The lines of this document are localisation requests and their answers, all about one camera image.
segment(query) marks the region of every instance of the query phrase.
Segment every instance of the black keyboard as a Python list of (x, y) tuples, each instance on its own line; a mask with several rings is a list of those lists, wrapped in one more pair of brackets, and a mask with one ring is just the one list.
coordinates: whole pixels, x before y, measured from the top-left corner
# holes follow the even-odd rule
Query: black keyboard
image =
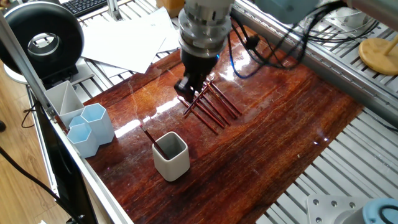
[(62, 5), (75, 17), (79, 17), (107, 5), (107, 2), (106, 0), (71, 0)]

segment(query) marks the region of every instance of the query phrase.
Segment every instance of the paper sheet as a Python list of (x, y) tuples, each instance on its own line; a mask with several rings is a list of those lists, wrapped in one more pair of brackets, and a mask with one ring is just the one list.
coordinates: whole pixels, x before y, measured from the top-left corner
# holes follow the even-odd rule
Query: paper sheet
[(180, 42), (178, 41), (180, 32), (179, 30), (175, 30), (174, 25), (172, 20), (170, 19), (170, 16), (166, 10), (165, 7), (162, 7), (155, 12), (153, 12), (151, 15), (148, 15), (146, 18), (150, 18), (153, 21), (159, 21), (162, 22), (162, 25), (160, 26), (167, 26), (169, 24), (170, 29), (167, 30), (166, 33), (166, 39), (160, 49), (158, 50), (159, 52), (165, 52), (168, 50), (175, 50), (180, 47)]
[(102, 72), (108, 77), (112, 78), (116, 75), (123, 74), (124, 72), (128, 72), (128, 70), (123, 68), (118, 68), (113, 65), (108, 65), (106, 63), (98, 62), (97, 66)]
[(131, 21), (93, 24), (83, 29), (82, 57), (96, 60), (108, 78), (131, 70), (145, 73), (157, 52), (180, 46), (178, 31), (163, 7)]

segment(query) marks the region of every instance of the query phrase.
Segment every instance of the metal bracket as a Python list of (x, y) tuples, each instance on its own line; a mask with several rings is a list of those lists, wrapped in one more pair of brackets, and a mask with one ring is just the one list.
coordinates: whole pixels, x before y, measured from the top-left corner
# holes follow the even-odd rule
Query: metal bracket
[(370, 198), (310, 195), (307, 199), (308, 223), (341, 224), (370, 200)]
[(117, 0), (107, 0), (108, 1), (108, 13), (115, 20), (122, 20), (122, 15), (119, 11), (118, 1)]

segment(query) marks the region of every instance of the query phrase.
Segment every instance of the wooden disc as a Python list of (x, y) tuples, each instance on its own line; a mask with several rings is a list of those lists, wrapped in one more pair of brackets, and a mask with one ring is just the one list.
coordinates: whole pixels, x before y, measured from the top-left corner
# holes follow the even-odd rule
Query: wooden disc
[(389, 44), (388, 40), (380, 38), (364, 40), (359, 45), (359, 56), (369, 68), (381, 74), (398, 75), (398, 47), (394, 47), (388, 55), (383, 54)]

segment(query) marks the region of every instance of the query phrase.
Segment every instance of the wooden board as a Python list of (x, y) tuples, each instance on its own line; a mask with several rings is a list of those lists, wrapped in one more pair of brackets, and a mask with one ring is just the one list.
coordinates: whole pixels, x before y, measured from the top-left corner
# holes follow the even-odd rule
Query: wooden board
[[(256, 69), (237, 36), (231, 39), (236, 68)], [(263, 40), (259, 51), (270, 53)], [(104, 105), (116, 130), (88, 162), (136, 224), (254, 223), (362, 109), (303, 65), (264, 67), (241, 80), (226, 49), (211, 76), (243, 115), (233, 120), (223, 111), (232, 124), (217, 127), (216, 136), (193, 114), (183, 116), (173, 89), (183, 72), (175, 52), (86, 103)], [(185, 140), (186, 174), (172, 183), (160, 176), (139, 122), (155, 138), (175, 131)]]

